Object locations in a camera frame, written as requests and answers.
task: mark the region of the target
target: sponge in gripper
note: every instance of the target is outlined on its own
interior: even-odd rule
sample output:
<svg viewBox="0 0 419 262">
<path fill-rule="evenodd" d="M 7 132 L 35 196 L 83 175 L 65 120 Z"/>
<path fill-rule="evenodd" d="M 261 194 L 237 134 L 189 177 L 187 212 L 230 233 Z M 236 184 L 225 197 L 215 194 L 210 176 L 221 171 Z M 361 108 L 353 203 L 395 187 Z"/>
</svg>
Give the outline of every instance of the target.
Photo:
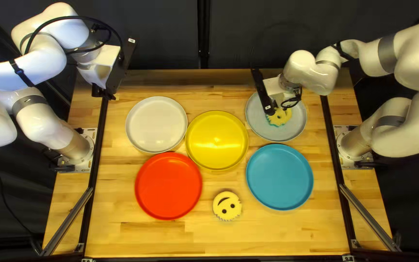
<svg viewBox="0 0 419 262">
<path fill-rule="evenodd" d="M 282 108 L 276 108 L 276 112 L 272 116 L 266 115 L 270 125 L 282 126 L 292 117 L 292 109 L 282 110 Z"/>
</svg>

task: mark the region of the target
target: red plate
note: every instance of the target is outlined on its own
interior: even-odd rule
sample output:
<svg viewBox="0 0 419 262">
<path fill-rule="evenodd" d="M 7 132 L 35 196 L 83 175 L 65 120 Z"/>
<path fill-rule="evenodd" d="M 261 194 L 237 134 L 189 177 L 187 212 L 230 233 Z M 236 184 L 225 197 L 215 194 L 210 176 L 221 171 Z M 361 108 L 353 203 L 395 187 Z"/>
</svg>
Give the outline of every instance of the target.
<svg viewBox="0 0 419 262">
<path fill-rule="evenodd" d="M 138 171 L 135 197 L 148 215 L 174 220 L 186 215 L 201 195 L 201 174 L 188 157 L 166 152 L 150 158 Z"/>
</svg>

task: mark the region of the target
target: yellow plate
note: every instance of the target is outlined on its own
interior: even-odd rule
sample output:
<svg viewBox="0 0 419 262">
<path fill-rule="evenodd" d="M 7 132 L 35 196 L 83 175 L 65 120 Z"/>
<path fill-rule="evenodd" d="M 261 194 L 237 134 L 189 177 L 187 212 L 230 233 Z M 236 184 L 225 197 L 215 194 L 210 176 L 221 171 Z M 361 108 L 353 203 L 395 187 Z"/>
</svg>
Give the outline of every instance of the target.
<svg viewBox="0 0 419 262">
<path fill-rule="evenodd" d="M 225 170 L 244 158 L 248 133 L 237 117 L 223 111 L 209 111 L 190 123 L 185 146 L 196 164 L 211 170 Z"/>
</svg>

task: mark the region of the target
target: teal plate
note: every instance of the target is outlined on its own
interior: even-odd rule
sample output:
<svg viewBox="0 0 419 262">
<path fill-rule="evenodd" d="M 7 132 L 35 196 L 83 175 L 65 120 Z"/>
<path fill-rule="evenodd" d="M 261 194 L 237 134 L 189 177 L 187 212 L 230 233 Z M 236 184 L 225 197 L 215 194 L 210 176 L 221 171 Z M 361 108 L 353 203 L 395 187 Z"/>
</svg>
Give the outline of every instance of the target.
<svg viewBox="0 0 419 262">
<path fill-rule="evenodd" d="M 263 205 L 292 210 L 303 205 L 313 190 L 313 172 L 305 157 L 282 144 L 258 149 L 247 164 L 247 183 Z"/>
</svg>

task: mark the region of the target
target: butcher block tabletop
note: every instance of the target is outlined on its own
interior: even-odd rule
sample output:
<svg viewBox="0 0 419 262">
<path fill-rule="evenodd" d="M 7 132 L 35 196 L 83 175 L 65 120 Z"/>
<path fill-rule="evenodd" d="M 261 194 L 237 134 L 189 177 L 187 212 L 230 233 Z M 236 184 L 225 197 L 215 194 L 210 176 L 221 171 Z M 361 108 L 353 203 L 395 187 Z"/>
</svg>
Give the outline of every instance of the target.
<svg viewBox="0 0 419 262">
<path fill-rule="evenodd" d="M 280 69 L 262 70 L 264 78 Z M 131 70 L 109 101 L 100 166 L 96 182 L 85 256 L 100 257 L 199 257 L 324 255 L 349 252 L 339 202 L 320 96 L 304 90 L 302 101 L 308 121 L 304 131 L 285 142 L 305 156 L 314 176 L 310 198 L 291 211 L 276 211 L 258 202 L 245 179 L 250 156 L 272 144 L 256 135 L 245 119 L 245 105 L 256 92 L 248 69 Z M 228 171 L 200 169 L 200 200 L 187 215 L 175 221 L 148 216 L 135 198 L 138 170 L 151 155 L 139 152 L 125 133 L 132 107 L 152 96 L 176 100 L 188 123 L 210 110 L 236 116 L 249 136 L 245 158 Z M 335 90 L 328 96 L 333 124 L 360 124 L 361 117 L 348 70 L 341 69 Z M 74 90 L 69 124 L 97 127 L 101 98 L 79 76 Z M 176 152 L 187 155 L 185 143 Z M 389 224 L 374 170 L 343 171 L 346 185 L 390 235 Z M 85 191 L 89 174 L 59 173 L 56 178 L 44 245 Z M 213 214 L 214 197 L 236 193 L 243 205 L 241 216 L 220 221 Z M 352 209 L 357 240 L 363 247 L 385 249 L 364 220 Z M 55 253 L 72 251 L 78 243 L 82 214 L 76 219 Z"/>
</svg>

